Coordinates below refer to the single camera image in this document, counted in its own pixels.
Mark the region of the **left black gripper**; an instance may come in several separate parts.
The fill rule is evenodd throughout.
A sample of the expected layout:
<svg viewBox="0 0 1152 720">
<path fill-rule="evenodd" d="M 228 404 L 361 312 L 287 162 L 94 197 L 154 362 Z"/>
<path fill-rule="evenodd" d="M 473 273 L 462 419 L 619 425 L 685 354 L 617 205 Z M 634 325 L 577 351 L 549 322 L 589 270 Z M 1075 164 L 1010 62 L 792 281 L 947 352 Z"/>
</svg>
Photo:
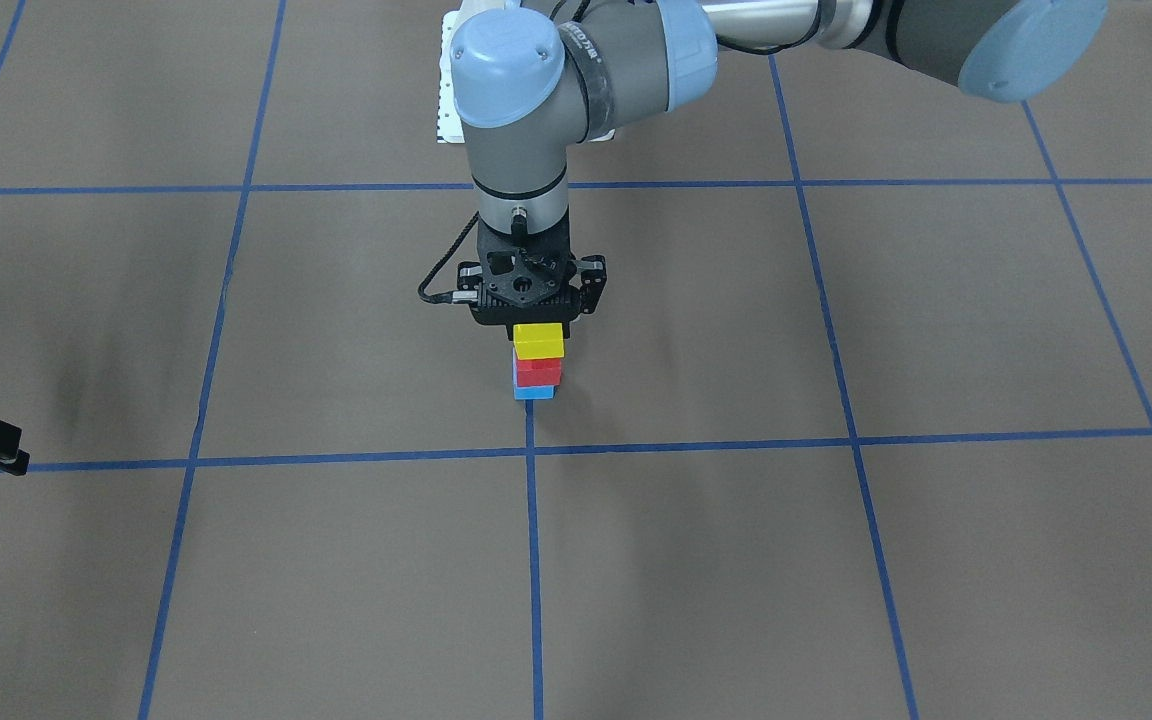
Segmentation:
<svg viewBox="0 0 1152 720">
<path fill-rule="evenodd" d="M 477 263 L 456 270 L 456 304 L 470 306 L 475 323 L 485 327 L 573 323 L 594 314 L 607 283 L 605 256 L 576 262 L 570 245 L 570 219 L 547 232 L 513 237 L 477 223 Z M 579 287 L 573 278 L 579 272 Z"/>
</svg>

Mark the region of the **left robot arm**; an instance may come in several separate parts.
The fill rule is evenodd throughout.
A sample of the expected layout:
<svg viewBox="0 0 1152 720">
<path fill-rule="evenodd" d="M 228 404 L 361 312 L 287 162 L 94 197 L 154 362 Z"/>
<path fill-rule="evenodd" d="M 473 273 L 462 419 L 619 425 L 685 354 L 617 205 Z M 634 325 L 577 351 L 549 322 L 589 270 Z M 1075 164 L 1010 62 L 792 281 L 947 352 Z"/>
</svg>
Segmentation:
<svg viewBox="0 0 1152 720">
<path fill-rule="evenodd" d="M 467 1 L 439 67 L 460 119 L 476 240 L 452 291 L 508 331 L 594 313 L 600 255 L 570 247 L 568 149 L 699 100 L 726 53 L 858 50 L 993 103 L 1021 103 L 1079 60 L 1105 1 Z"/>
</svg>

